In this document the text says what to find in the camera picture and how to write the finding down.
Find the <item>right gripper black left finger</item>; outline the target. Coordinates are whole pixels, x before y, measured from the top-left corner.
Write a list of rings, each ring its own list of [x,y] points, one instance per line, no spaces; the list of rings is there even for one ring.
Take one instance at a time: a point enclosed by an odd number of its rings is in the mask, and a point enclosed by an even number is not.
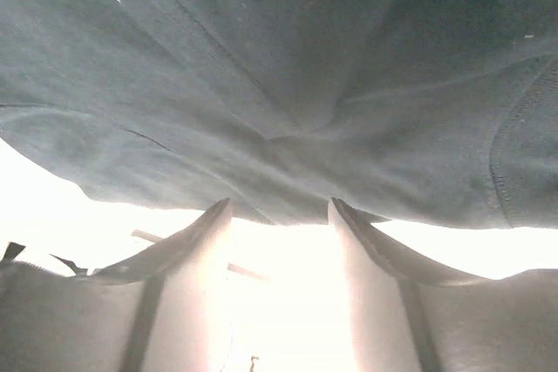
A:
[[[95,275],[141,287],[123,371],[221,371],[233,338],[226,303],[228,199],[188,227]]]

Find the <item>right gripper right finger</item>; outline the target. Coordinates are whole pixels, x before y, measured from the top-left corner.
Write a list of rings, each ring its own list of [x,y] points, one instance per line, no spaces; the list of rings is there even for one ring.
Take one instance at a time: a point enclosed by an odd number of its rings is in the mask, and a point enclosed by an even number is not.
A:
[[[330,200],[328,220],[341,241],[357,370],[442,370],[419,288],[476,285],[483,278],[394,240],[340,199]]]

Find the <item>black t shirt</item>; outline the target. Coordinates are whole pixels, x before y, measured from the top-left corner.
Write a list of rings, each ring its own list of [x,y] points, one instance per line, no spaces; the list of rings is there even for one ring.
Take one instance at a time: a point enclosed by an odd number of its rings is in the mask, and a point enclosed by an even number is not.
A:
[[[1,0],[1,135],[90,197],[557,225],[557,0]]]

